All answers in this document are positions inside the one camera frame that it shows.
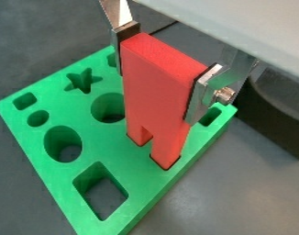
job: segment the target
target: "red rectangular block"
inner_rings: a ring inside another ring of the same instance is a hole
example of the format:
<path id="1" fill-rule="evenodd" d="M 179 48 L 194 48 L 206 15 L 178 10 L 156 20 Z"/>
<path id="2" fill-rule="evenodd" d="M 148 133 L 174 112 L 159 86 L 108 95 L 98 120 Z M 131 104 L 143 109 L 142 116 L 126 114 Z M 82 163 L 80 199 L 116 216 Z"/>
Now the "red rectangular block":
<path id="1" fill-rule="evenodd" d="M 180 157 L 190 125 L 183 120 L 194 80 L 207 69 L 146 33 L 122 42 L 127 135 L 167 170 Z"/>

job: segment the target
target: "green shape sorter board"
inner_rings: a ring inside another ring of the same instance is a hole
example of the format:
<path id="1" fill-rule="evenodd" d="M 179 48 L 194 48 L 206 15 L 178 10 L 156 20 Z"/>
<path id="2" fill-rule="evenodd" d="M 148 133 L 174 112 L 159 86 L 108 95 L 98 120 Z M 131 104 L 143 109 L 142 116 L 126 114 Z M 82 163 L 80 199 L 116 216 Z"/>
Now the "green shape sorter board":
<path id="1" fill-rule="evenodd" d="M 123 78 L 112 60 L 108 47 L 0 101 L 0 115 L 80 235 L 128 233 L 222 134 L 236 111 L 231 105 L 212 105 L 191 128 L 182 158 L 163 171 L 150 158 L 151 141 L 139 147 L 127 136 Z M 82 81 L 76 87 L 70 76 L 86 80 L 90 72 L 91 89 Z M 60 151 L 70 145 L 80 146 L 82 154 L 72 162 L 62 162 Z M 103 220 L 84 194 L 106 177 L 127 200 Z"/>

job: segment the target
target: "square hole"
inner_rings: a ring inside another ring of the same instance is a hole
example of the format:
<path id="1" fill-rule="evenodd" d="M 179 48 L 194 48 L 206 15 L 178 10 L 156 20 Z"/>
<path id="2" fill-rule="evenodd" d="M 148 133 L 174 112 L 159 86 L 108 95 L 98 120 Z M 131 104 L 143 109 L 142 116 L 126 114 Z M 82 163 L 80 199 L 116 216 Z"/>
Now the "square hole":
<path id="1" fill-rule="evenodd" d="M 211 107 L 200 120 L 202 125 L 208 127 L 215 119 L 219 117 L 220 113 L 220 109 L 218 109 L 216 107 Z"/>
<path id="2" fill-rule="evenodd" d="M 74 185 L 100 220 L 106 220 L 127 200 L 126 189 L 100 162 L 76 177 Z"/>
<path id="3" fill-rule="evenodd" d="M 14 100 L 14 105 L 18 108 L 18 110 L 24 110 L 31 105 L 34 105 L 36 101 L 38 101 L 36 96 L 32 93 L 27 93 Z"/>

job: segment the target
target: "small round hole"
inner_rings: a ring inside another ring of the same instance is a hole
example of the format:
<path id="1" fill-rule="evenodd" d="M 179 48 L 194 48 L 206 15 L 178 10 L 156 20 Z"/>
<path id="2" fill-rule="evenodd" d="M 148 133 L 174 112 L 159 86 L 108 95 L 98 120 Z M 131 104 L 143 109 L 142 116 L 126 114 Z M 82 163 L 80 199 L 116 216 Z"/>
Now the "small round hole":
<path id="1" fill-rule="evenodd" d="M 91 106 L 91 113 L 94 118 L 103 123 L 114 123 L 124 119 L 126 106 L 123 95 L 108 93 L 100 96 Z"/>
<path id="2" fill-rule="evenodd" d="M 76 131 L 66 126 L 48 130 L 44 138 L 48 155 L 59 162 L 75 161 L 83 151 L 83 141 Z"/>
<path id="3" fill-rule="evenodd" d="M 50 113 L 44 110 L 39 110 L 30 115 L 27 119 L 27 124 L 34 128 L 40 127 L 43 124 L 46 124 L 48 118 L 50 118 Z"/>

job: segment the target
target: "white panel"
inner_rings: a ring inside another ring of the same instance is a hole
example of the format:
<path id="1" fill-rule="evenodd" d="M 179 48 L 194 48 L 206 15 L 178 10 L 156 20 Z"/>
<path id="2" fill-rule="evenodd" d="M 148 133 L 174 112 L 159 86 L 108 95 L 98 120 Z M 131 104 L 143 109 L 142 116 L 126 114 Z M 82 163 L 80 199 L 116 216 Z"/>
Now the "white panel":
<path id="1" fill-rule="evenodd" d="M 138 2 L 299 76 L 299 0 Z"/>

